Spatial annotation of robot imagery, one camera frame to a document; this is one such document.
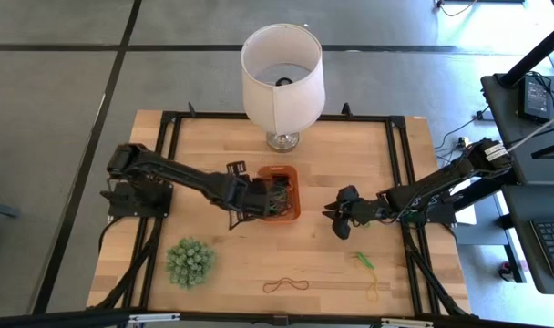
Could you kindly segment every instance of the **lamp base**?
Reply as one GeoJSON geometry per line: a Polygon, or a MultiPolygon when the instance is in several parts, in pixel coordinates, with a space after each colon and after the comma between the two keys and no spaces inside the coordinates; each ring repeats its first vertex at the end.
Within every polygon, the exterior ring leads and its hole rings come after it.
{"type": "Polygon", "coordinates": [[[299,143],[299,133],[290,133],[285,135],[277,135],[267,132],[267,145],[273,151],[289,152],[292,151],[299,143]]]}

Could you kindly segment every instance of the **lamp shade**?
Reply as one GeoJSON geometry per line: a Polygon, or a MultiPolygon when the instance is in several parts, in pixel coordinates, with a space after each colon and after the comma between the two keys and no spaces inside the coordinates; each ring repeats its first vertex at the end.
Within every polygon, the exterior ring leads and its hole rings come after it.
{"type": "Polygon", "coordinates": [[[277,135],[299,132],[322,113],[322,46],[304,28],[290,24],[263,27],[244,43],[241,64],[244,109],[264,131],[277,135]],[[283,64],[303,67],[309,74],[280,87],[256,78],[267,68],[283,64]]]}

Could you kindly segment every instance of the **wooden tabletop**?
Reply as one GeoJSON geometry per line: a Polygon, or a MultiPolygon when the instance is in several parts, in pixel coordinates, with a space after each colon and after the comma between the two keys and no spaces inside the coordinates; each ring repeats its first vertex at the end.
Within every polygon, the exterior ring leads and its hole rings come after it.
{"type": "MultiPolygon", "coordinates": [[[[140,110],[130,141],[153,149],[161,113],[140,110]]],[[[415,174],[421,179],[437,170],[429,128],[425,118],[407,118],[406,122],[415,174]]],[[[397,131],[395,140],[401,177],[406,183],[397,131]]],[[[334,235],[332,222],[321,213],[323,205],[334,201],[338,190],[349,184],[354,184],[368,200],[375,199],[377,191],[393,186],[384,124],[318,121],[302,132],[294,151],[280,154],[268,149],[264,132],[247,119],[183,119],[175,160],[204,171],[220,172],[226,171],[228,162],[245,160],[252,175],[262,166],[293,165],[299,176],[302,215],[294,223],[257,220],[229,231],[227,212],[210,205],[199,192],[175,185],[172,209],[161,233],[150,310],[413,314],[398,224],[373,222],[367,228],[352,228],[350,238],[342,241],[334,235]],[[217,254],[209,280],[190,291],[171,284],[165,271],[166,250],[186,237],[207,242],[217,254]],[[373,277],[355,266],[358,251],[375,266],[377,302],[366,299],[373,277]],[[277,292],[262,291],[266,282],[283,277],[306,280],[310,288],[299,291],[283,285],[277,292]]],[[[107,233],[88,305],[102,301],[127,269],[137,227],[138,220],[129,218],[107,233]]],[[[469,311],[453,236],[441,225],[429,224],[426,231],[437,278],[458,305],[469,311]]],[[[142,281],[141,272],[132,304],[139,303],[142,281]]],[[[420,273],[419,284],[424,308],[428,310],[425,279],[420,273]]]]}

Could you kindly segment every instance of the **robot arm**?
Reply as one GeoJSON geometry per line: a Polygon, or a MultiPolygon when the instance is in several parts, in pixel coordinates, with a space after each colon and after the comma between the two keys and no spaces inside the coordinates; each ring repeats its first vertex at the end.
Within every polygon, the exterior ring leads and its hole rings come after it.
{"type": "Polygon", "coordinates": [[[166,180],[198,190],[210,203],[224,210],[234,210],[255,217],[268,213],[268,194],[260,180],[229,173],[206,173],[162,158],[141,144],[119,145],[108,163],[111,179],[125,179],[137,186],[149,200],[149,188],[140,187],[145,181],[166,180]]]}
{"type": "Polygon", "coordinates": [[[371,220],[400,219],[413,212],[425,212],[429,208],[455,201],[448,195],[449,189],[460,182],[481,177],[492,179],[508,172],[510,157],[498,141],[483,139],[464,149],[458,159],[442,169],[408,186],[399,186],[376,194],[376,200],[360,198],[354,186],[341,189],[336,202],[325,206],[323,214],[333,219],[333,231],[341,239],[350,234],[353,225],[371,220]]]}

